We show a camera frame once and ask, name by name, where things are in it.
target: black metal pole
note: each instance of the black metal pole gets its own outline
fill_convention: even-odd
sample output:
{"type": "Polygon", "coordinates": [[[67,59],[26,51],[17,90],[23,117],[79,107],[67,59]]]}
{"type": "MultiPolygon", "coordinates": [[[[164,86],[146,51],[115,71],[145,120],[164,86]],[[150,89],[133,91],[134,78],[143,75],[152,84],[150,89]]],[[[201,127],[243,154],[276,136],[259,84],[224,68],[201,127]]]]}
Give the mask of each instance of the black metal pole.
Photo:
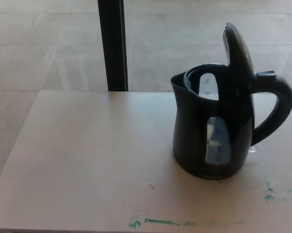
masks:
{"type": "Polygon", "coordinates": [[[98,0],[109,91],[128,91],[123,0],[98,0]]]}

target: black kettle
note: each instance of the black kettle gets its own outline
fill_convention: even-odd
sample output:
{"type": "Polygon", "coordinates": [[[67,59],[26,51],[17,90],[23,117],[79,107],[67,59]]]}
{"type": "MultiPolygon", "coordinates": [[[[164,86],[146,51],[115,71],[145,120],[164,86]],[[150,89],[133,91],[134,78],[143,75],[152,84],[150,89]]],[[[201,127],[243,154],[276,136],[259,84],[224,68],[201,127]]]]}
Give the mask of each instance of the black kettle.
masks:
{"type": "Polygon", "coordinates": [[[244,164],[249,148],[272,134],[292,109],[292,89],[273,71],[256,72],[237,28],[227,23],[223,41],[229,65],[203,64],[171,79],[177,115],[173,151],[179,165],[204,179],[223,179],[244,164]],[[277,96],[255,128],[252,94],[277,96]]]}

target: kettle base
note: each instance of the kettle base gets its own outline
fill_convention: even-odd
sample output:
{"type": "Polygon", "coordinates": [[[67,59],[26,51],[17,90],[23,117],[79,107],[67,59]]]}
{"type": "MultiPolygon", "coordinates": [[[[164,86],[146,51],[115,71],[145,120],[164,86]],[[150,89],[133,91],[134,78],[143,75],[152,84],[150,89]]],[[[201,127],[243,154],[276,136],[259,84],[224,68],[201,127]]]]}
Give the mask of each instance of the kettle base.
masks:
{"type": "Polygon", "coordinates": [[[189,173],[190,175],[193,175],[195,177],[204,179],[204,180],[222,180],[222,179],[226,179],[229,178],[231,176],[233,176],[234,174],[236,174],[240,168],[239,167],[237,170],[234,170],[233,172],[229,172],[226,173],[222,176],[220,175],[210,175],[210,174],[205,174],[203,169],[201,169],[200,171],[197,170],[196,167],[190,166],[189,163],[185,163],[180,156],[177,156],[177,154],[175,153],[175,150],[173,149],[173,153],[174,153],[174,157],[176,159],[176,162],[180,165],[180,167],[185,170],[187,173],[189,173]]]}

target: tiled floor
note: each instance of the tiled floor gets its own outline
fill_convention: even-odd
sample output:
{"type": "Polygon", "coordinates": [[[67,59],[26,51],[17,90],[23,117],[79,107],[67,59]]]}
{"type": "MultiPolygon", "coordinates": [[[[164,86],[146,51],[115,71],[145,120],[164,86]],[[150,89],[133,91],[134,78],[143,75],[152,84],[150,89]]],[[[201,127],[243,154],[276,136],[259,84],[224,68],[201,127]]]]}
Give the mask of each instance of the tiled floor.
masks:
{"type": "MultiPolygon", "coordinates": [[[[124,0],[130,89],[170,91],[194,65],[226,64],[234,23],[255,70],[292,85],[292,0],[124,0]]],[[[41,89],[107,90],[97,0],[0,0],[0,173],[41,89]]]]}

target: grout line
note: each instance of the grout line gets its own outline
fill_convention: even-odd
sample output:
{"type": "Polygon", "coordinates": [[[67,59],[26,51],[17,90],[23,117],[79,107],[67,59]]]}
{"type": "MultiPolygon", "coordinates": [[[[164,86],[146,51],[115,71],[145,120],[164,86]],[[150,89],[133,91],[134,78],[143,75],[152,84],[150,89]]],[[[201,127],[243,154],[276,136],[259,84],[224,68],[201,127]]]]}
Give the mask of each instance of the grout line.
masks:
{"type": "Polygon", "coordinates": [[[44,83],[43,83],[43,86],[42,86],[42,89],[41,90],[44,90],[44,86],[45,86],[45,83],[47,82],[48,78],[49,78],[49,75],[50,75],[50,72],[51,72],[51,68],[53,66],[53,63],[54,63],[54,60],[55,60],[55,57],[56,57],[56,54],[57,54],[57,51],[58,51],[58,47],[59,45],[56,45],[56,50],[55,50],[55,53],[54,53],[54,57],[52,59],[52,62],[51,62],[51,65],[50,65],[50,68],[49,68],[49,71],[48,71],[48,74],[47,74],[47,77],[45,78],[44,80],[44,83]]]}
{"type": "Polygon", "coordinates": [[[101,21],[100,20],[98,22],[98,32],[97,32],[96,44],[95,44],[96,46],[98,45],[99,32],[101,32],[101,34],[102,34],[101,21]]]}
{"type": "Polygon", "coordinates": [[[130,14],[132,14],[132,15],[134,14],[134,1],[135,1],[135,0],[132,0],[132,12],[130,13],[130,14]]]}
{"type": "MultiPolygon", "coordinates": [[[[89,13],[89,12],[0,12],[0,14],[70,14],[70,15],[99,15],[99,13],[89,13]]],[[[259,16],[259,15],[292,15],[292,13],[131,13],[126,14],[127,16],[155,16],[155,15],[173,15],[173,16],[183,16],[183,15],[197,15],[197,16],[217,16],[217,15],[242,15],[242,16],[259,16]]]]}
{"type": "Polygon", "coordinates": [[[194,8],[193,8],[193,5],[192,5],[192,0],[189,0],[189,2],[190,2],[191,10],[192,10],[193,14],[195,14],[194,8]]]}
{"type": "Polygon", "coordinates": [[[283,55],[283,53],[281,52],[281,50],[278,48],[278,46],[279,45],[276,45],[276,48],[277,48],[277,50],[280,52],[280,54],[282,55],[282,57],[284,58],[284,60],[286,61],[286,63],[288,64],[288,66],[291,68],[291,70],[292,70],[292,67],[291,67],[291,65],[289,64],[289,62],[287,61],[287,59],[285,58],[285,56],[283,55]]]}
{"type": "Polygon", "coordinates": [[[249,7],[249,9],[251,9],[251,11],[253,12],[252,15],[256,15],[254,9],[251,7],[251,5],[249,4],[248,0],[244,0],[244,3],[246,3],[246,5],[249,7]]]}
{"type": "Polygon", "coordinates": [[[71,12],[72,12],[72,10],[73,10],[73,8],[74,8],[74,6],[75,6],[76,2],[77,2],[77,0],[74,0],[74,2],[73,2],[73,5],[72,5],[72,8],[71,8],[71,10],[69,11],[69,13],[71,13],[71,12]]]}
{"type": "Polygon", "coordinates": [[[208,52],[207,52],[206,46],[207,46],[207,45],[204,45],[204,50],[205,50],[205,52],[206,52],[206,56],[207,56],[207,58],[208,58],[208,62],[210,62],[210,58],[209,58],[209,55],[208,55],[208,52]]]}
{"type": "Polygon", "coordinates": [[[14,1],[14,3],[12,4],[12,6],[10,7],[9,11],[12,11],[12,10],[13,10],[13,7],[14,7],[14,5],[16,4],[17,1],[18,1],[18,0],[15,0],[15,1],[14,1]]]}
{"type": "Polygon", "coordinates": [[[133,65],[133,61],[132,60],[133,60],[133,46],[126,46],[127,77],[130,77],[130,79],[128,79],[128,82],[130,84],[130,85],[128,85],[128,90],[129,91],[132,90],[132,81],[133,81],[133,79],[132,79],[132,67],[133,67],[132,65],[133,65]],[[127,59],[127,54],[128,54],[127,51],[128,50],[130,50],[130,59],[129,59],[129,61],[127,59]]]}
{"type": "MultiPolygon", "coordinates": [[[[56,44],[0,44],[0,46],[54,46],[56,44]]],[[[287,45],[292,45],[292,44],[248,44],[248,46],[287,46],[287,45]]],[[[60,46],[101,46],[97,44],[63,44],[60,46]]],[[[202,47],[202,46],[222,46],[223,44],[186,44],[186,45],[168,45],[168,44],[161,44],[161,45],[128,45],[127,46],[132,46],[132,47],[162,47],[162,46],[168,46],[168,47],[192,47],[192,46],[197,46],[197,47],[202,47]]]]}
{"type": "Polygon", "coordinates": [[[29,35],[30,35],[30,33],[32,32],[32,30],[33,30],[33,28],[34,28],[34,26],[35,26],[35,23],[37,22],[39,16],[40,16],[40,14],[37,14],[37,16],[36,16],[34,22],[32,23],[30,29],[28,30],[28,33],[27,33],[27,35],[26,35],[24,41],[21,43],[21,45],[26,45],[27,40],[28,40],[28,38],[29,38],[29,35]]]}
{"type": "Polygon", "coordinates": [[[1,89],[0,92],[39,92],[40,90],[38,89],[31,89],[31,90],[4,90],[4,89],[1,89]]]}
{"type": "Polygon", "coordinates": [[[167,46],[167,43],[166,43],[166,38],[167,38],[167,35],[166,35],[166,29],[167,29],[167,21],[166,21],[166,18],[165,18],[165,14],[162,15],[163,17],[163,23],[164,23],[164,46],[167,46]]]}

